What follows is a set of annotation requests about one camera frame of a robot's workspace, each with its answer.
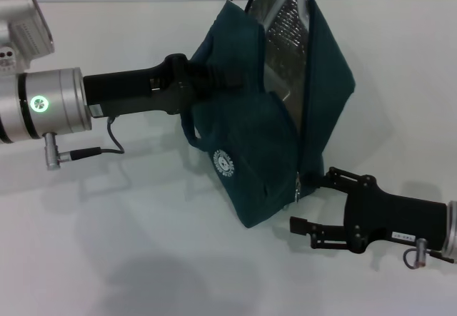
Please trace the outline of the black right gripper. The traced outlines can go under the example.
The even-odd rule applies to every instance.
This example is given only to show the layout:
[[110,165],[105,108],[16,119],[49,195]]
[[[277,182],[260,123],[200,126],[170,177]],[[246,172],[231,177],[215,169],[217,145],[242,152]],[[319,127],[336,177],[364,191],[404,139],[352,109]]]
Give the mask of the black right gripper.
[[427,240],[441,250],[447,236],[444,203],[393,195],[381,190],[373,176],[356,175],[330,167],[320,179],[321,188],[347,192],[343,225],[323,225],[290,217],[290,232],[309,235],[313,249],[350,250],[363,253],[377,240],[414,245]]

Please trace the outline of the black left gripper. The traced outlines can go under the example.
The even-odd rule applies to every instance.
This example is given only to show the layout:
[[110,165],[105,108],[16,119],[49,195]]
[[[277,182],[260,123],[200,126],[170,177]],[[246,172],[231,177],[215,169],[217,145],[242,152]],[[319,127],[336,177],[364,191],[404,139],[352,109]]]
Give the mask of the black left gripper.
[[208,66],[173,54],[152,68],[85,76],[83,83],[91,115],[102,118],[144,111],[175,115],[195,101],[194,88],[199,93],[232,92],[242,89],[245,80],[240,68]]

